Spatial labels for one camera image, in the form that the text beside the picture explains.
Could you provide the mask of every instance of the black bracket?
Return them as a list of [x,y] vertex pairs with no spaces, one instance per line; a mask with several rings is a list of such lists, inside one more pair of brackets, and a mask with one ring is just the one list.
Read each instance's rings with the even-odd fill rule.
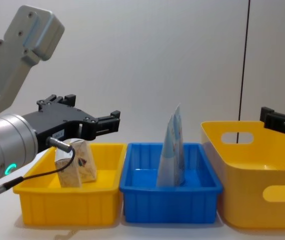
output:
[[75,108],[75,103],[76,95],[51,95],[37,101],[38,111],[22,116],[36,132],[38,152],[48,148],[48,137],[61,141],[72,138],[94,140],[96,136],[118,132],[120,111],[113,111],[109,116],[93,117]]
[[285,114],[264,106],[260,111],[260,121],[264,122],[264,128],[285,134]]

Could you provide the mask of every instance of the yellow plastic tray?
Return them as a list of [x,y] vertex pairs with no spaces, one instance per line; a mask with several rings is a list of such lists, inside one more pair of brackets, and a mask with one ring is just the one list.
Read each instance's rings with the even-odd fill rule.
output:
[[[260,121],[203,122],[202,144],[224,192],[220,216],[237,228],[285,228],[285,134]],[[251,133],[253,142],[228,144],[225,133]]]
[[[13,188],[20,195],[22,218],[31,226],[105,226],[114,224],[122,204],[119,182],[126,144],[90,144],[97,181],[81,188],[60,186],[57,174],[23,181]],[[25,177],[52,171],[55,149],[49,149]]]

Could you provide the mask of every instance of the yellow bin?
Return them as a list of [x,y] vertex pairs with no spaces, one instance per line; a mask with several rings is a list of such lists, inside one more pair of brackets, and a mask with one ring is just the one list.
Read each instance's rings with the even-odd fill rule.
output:
[[[222,219],[237,228],[285,228],[285,134],[261,121],[203,122],[202,144],[224,187]],[[222,142],[225,133],[251,133],[251,143]]]
[[[60,186],[58,175],[32,178],[13,188],[20,195],[23,222],[31,226],[106,226],[119,216],[122,204],[119,182],[126,144],[90,144],[97,167],[97,181],[81,188]],[[55,169],[51,148],[25,177]]]

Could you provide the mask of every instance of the snack package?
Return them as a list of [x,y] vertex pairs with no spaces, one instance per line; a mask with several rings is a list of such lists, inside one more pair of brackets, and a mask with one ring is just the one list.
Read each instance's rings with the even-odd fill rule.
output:
[[[72,158],[73,153],[72,152],[64,152],[62,150],[56,149],[56,155],[55,155],[55,161],[54,164],[56,166],[56,169],[60,169]],[[58,178],[60,182],[60,186],[62,188],[70,188],[70,187],[81,187],[82,181],[78,172],[78,166],[77,163],[72,161],[72,163],[66,167],[64,170],[59,171]]]
[[173,127],[175,132],[175,140],[178,148],[178,151],[176,152],[178,158],[179,183],[180,185],[183,185],[185,182],[185,154],[180,105],[178,105],[173,115]]
[[75,162],[82,183],[92,182],[97,179],[97,168],[95,165],[91,147],[85,140],[76,140],[69,143],[75,150]]
[[174,118],[170,117],[164,138],[158,174],[157,187],[174,187],[180,185],[177,143],[175,139]]

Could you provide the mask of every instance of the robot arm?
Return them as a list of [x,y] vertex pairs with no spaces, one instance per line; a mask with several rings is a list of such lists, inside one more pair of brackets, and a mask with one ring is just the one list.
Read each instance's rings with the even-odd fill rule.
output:
[[[52,12],[19,8],[0,40],[0,112],[11,106],[31,67],[52,56],[63,32],[64,26]],[[37,101],[38,111],[0,116],[0,178],[49,148],[48,138],[93,140],[118,131],[119,111],[95,118],[75,108],[75,102],[75,95],[51,95]]]

